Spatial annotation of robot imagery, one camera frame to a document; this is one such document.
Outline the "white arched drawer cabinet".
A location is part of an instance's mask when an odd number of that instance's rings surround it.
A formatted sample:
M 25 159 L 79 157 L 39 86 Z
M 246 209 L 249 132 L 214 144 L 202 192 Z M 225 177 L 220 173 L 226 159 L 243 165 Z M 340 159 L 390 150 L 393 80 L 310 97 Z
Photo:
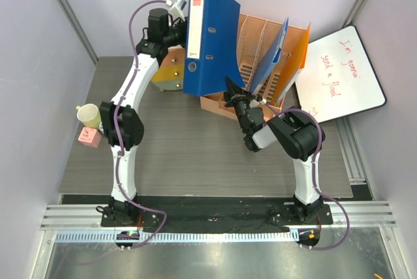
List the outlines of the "white arched drawer cabinet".
M 183 89 L 185 66 L 185 49 L 175 46 L 168 49 L 168 54 L 151 82 L 164 91 L 178 91 Z

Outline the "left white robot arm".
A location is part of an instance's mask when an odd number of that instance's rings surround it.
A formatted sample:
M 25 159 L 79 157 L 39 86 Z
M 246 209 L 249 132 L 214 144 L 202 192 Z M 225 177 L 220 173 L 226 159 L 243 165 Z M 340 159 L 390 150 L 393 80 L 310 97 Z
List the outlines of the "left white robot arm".
M 169 48 L 186 42 L 186 29 L 187 20 L 178 7 L 150 10 L 141 40 L 131 42 L 134 51 L 131 69 L 111 101 L 102 102 L 99 107 L 104 136 L 113 158 L 109 203 L 107 207 L 96 209 L 102 214 L 101 224 L 105 227 L 132 226 L 139 219 L 140 210 L 133 204 L 137 196 L 136 153 L 144 135 L 139 105 Z

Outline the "orange folder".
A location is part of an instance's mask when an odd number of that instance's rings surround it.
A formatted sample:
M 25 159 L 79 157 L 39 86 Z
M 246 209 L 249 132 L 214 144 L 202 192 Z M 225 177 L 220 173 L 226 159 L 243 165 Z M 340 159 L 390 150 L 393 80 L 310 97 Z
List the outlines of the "orange folder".
M 296 33 L 293 33 L 294 29 L 292 27 L 289 27 L 287 30 L 288 33 L 284 43 L 284 52 L 288 53 L 289 56 L 281 68 L 274 94 L 270 102 L 275 106 L 279 106 L 282 103 L 287 91 L 304 68 L 310 30 L 311 24 L 308 25 L 307 29 L 298 29 Z

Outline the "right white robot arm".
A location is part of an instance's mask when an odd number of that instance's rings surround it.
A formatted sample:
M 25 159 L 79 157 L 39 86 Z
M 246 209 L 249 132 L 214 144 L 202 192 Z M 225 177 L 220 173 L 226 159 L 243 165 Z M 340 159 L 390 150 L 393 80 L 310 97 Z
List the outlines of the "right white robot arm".
M 323 206 L 319 189 L 318 161 L 325 133 L 309 113 L 296 107 L 264 119 L 261 99 L 225 78 L 223 93 L 225 107 L 234 108 L 244 143 L 253 152 L 258 152 L 278 142 L 292 158 L 296 188 L 293 196 L 295 218 L 303 223 L 315 219 Z

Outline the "blue ring binder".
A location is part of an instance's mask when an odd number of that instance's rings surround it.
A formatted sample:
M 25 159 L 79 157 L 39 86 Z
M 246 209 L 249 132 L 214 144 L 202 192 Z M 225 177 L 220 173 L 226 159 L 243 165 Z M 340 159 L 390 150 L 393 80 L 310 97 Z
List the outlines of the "blue ring binder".
M 224 92 L 226 77 L 243 87 L 237 63 L 240 3 L 189 1 L 183 92 L 193 96 Z

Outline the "light blue thin folder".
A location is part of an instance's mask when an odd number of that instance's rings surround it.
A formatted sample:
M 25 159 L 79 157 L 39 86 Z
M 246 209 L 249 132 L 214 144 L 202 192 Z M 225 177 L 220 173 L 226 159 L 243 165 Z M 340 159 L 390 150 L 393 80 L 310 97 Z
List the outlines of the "light blue thin folder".
M 280 60 L 288 26 L 289 18 L 286 18 L 279 33 L 275 37 L 273 43 L 271 43 L 269 49 L 264 54 L 261 62 L 255 70 L 249 89 L 251 94 L 256 95 L 261 90 L 262 86 Z

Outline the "orange desk file organizer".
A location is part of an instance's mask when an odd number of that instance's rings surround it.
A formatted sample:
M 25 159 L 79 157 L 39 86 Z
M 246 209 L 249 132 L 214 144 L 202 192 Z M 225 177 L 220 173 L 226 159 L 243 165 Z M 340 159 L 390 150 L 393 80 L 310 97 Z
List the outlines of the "orange desk file organizer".
M 246 90 L 250 88 L 256 68 L 261 62 L 269 47 L 280 32 L 281 23 L 257 18 L 247 14 L 241 14 L 238 23 L 237 61 L 240 75 L 246 84 Z M 262 106 L 264 118 L 272 118 L 276 112 L 280 112 L 284 105 L 284 99 L 277 101 L 274 91 L 279 81 L 282 70 L 289 68 L 288 64 L 294 61 L 292 55 L 300 57 L 302 45 L 307 45 L 311 27 L 305 29 L 288 26 L 286 39 L 281 50 L 281 57 L 269 77 L 264 82 L 258 95 L 266 100 Z M 233 108 L 225 107 L 225 99 L 222 93 L 207 95 L 200 98 L 203 110 L 222 115 L 230 119 L 236 119 Z

